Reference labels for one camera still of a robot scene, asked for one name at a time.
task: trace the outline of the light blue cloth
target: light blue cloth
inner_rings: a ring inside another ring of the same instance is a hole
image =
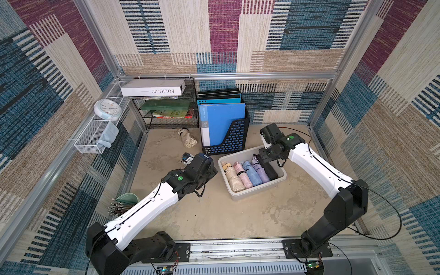
[[[104,128],[103,133],[99,137],[99,140],[96,142],[96,145],[99,148],[102,148],[104,146],[110,148],[118,133],[119,129],[112,122],[109,121],[107,123],[107,126]]]
[[[253,186],[257,186],[263,183],[260,176],[257,174],[255,169],[252,167],[251,163],[249,161],[245,161],[242,164],[243,169],[246,171],[246,174],[248,174],[248,177],[250,181],[252,182]]]
[[[258,162],[256,157],[252,158],[252,167],[254,167],[257,174],[260,176],[260,179],[263,181],[263,183],[269,182],[270,179],[266,172],[264,171],[264,168],[261,167],[261,164]]]

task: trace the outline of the shelf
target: shelf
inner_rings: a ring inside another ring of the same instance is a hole
[[[194,110],[192,118],[156,118],[153,117],[152,111],[140,110],[140,107],[145,103],[145,100],[141,101],[140,99],[138,99],[135,104],[149,129],[198,128],[198,107],[196,102],[196,91],[193,78],[185,79],[185,90],[183,91],[183,94],[180,95],[179,98],[176,100],[180,99],[188,99],[191,101],[189,109]]]
[[[102,154],[106,149],[105,146],[96,145],[96,142],[99,140],[108,123],[113,123],[115,126],[117,126],[117,124],[123,117],[123,114],[125,112],[125,109],[127,108],[128,103],[130,102],[130,99],[122,96],[121,86],[124,86],[127,83],[128,82],[126,81],[118,82],[112,87],[109,94],[105,97],[106,99],[113,100],[114,102],[119,104],[122,111],[121,116],[119,117],[119,119],[111,121],[111,119],[105,120],[98,117],[96,114],[93,115],[93,117],[87,123],[87,126],[85,127],[83,132],[75,141],[74,146],[81,154]]]

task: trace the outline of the mounting plate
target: mounting plate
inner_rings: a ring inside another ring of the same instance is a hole
[[[177,251],[179,254],[179,263],[185,263],[190,261],[190,253],[191,253],[191,243],[190,242],[179,242],[176,243],[176,246],[174,246],[174,250]],[[159,260],[157,258],[154,259],[148,259],[143,260],[142,263],[149,264],[149,263],[174,263],[176,261],[176,254],[172,255],[172,258],[168,261]]]
[[[282,246],[284,247],[284,254],[286,255],[286,259],[295,259],[295,256],[297,258],[319,258],[319,256],[321,256],[321,258],[333,257],[333,253],[331,252],[331,248],[328,242],[315,250],[312,255],[304,255],[301,249],[300,239],[283,240]]]

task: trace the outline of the black mesh organizer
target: black mesh organizer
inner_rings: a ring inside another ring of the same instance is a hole
[[[243,151],[246,145],[246,136],[247,130],[249,129],[249,122],[250,118],[247,115],[246,118],[234,120],[229,126],[223,142],[219,145],[202,146],[203,153],[207,155],[220,155]]]
[[[167,79],[182,79],[181,77],[169,77]],[[192,118],[157,118],[153,117],[153,111],[149,111],[145,114],[140,110],[140,106],[138,106],[139,111],[143,115],[143,119],[148,129],[170,129],[170,128],[198,128],[199,119],[198,119],[198,108],[197,108],[197,100],[196,100],[196,91],[194,78],[184,78],[185,79],[185,90],[182,95],[179,96],[178,99],[189,99],[190,110],[194,110],[194,114]]]

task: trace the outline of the white wire basket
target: white wire basket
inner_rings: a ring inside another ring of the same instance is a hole
[[[122,111],[121,116],[119,119],[111,121],[113,116],[109,120],[105,120],[94,114],[78,139],[75,141],[75,148],[81,154],[102,154],[104,152],[106,147],[103,145],[97,145],[97,141],[99,140],[108,123],[113,123],[115,126],[117,126],[121,118],[124,116],[123,114],[128,103],[130,102],[130,99],[122,96],[121,86],[124,86],[127,83],[128,81],[119,81],[112,87],[109,94],[105,97],[106,99],[113,100],[119,104]]]

